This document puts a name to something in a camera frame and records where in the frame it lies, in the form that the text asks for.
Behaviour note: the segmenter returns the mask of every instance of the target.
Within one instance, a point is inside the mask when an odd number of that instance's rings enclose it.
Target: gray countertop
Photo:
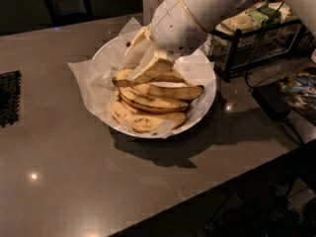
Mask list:
[[[0,38],[0,73],[22,73],[20,120],[0,128],[0,236],[108,236],[297,147],[242,78],[218,79],[222,98],[205,119],[167,140],[129,137],[92,116],[67,62],[92,58],[128,19]],[[259,70],[251,83],[308,65]],[[290,117],[305,142],[316,137]]]

